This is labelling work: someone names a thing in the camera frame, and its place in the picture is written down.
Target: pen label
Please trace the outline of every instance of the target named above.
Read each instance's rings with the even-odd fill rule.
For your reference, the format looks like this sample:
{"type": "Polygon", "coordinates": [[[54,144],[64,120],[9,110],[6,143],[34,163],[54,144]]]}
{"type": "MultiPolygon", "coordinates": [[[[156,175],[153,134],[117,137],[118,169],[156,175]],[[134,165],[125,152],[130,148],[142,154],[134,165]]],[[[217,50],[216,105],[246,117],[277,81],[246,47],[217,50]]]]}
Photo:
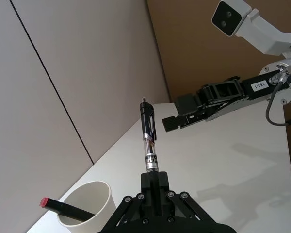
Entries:
{"type": "Polygon", "coordinates": [[[157,156],[154,154],[145,157],[146,169],[159,168],[157,164],[157,156]]]}
{"type": "Polygon", "coordinates": [[[256,91],[260,91],[262,89],[267,88],[268,87],[268,84],[267,84],[266,80],[263,80],[261,82],[251,84],[251,87],[252,87],[252,90],[254,92],[256,92],[256,91]]]}

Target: white cup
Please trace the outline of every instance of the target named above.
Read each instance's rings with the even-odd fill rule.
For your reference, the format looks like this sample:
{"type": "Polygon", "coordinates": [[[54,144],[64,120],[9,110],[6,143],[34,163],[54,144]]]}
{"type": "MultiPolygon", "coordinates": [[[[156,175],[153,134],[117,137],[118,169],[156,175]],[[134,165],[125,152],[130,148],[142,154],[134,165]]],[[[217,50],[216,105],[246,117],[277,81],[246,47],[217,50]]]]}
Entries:
{"type": "Polygon", "coordinates": [[[78,187],[70,193],[64,203],[95,214],[85,222],[57,215],[59,223],[72,233],[100,232],[116,209],[111,188],[103,181],[92,181],[78,187]]]}

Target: red marker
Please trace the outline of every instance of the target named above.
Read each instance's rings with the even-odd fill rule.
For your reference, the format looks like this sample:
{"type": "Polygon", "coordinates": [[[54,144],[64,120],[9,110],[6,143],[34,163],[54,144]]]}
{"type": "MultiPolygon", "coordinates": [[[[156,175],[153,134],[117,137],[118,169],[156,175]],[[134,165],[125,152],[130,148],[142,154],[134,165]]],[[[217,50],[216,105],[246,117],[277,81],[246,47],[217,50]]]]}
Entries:
{"type": "Polygon", "coordinates": [[[72,205],[53,200],[51,198],[42,198],[40,202],[42,208],[54,211],[59,215],[63,215],[75,220],[85,222],[95,215],[85,210],[79,209],[72,205]]]}

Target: gray wall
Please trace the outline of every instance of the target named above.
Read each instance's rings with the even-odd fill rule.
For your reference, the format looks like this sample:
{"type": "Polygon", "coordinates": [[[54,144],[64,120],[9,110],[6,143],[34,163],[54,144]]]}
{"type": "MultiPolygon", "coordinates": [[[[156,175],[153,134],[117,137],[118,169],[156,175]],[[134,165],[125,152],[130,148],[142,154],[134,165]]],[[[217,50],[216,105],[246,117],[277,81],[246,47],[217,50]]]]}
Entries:
{"type": "MultiPolygon", "coordinates": [[[[16,0],[30,36],[96,161],[167,102],[141,0],[16,0]]],[[[9,1],[0,0],[0,233],[24,232],[92,165],[9,1]]]]}

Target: tabletop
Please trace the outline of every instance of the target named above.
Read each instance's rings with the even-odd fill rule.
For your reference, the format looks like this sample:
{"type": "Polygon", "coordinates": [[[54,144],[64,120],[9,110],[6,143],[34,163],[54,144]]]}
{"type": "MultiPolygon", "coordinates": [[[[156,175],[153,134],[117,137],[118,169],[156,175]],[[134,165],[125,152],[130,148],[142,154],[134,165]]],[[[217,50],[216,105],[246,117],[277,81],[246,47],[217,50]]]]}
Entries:
{"type": "MultiPolygon", "coordinates": [[[[187,191],[218,223],[238,233],[291,233],[291,167],[285,127],[265,119],[260,102],[213,121],[166,133],[161,119],[177,115],[173,104],[155,104],[156,153],[170,189],[187,191]]],[[[274,104],[273,120],[284,121],[274,104]]],[[[107,182],[116,205],[140,192],[146,171],[141,122],[137,121],[60,200],[80,185],[107,182]]],[[[29,233],[69,233],[48,211],[29,233]]]]}

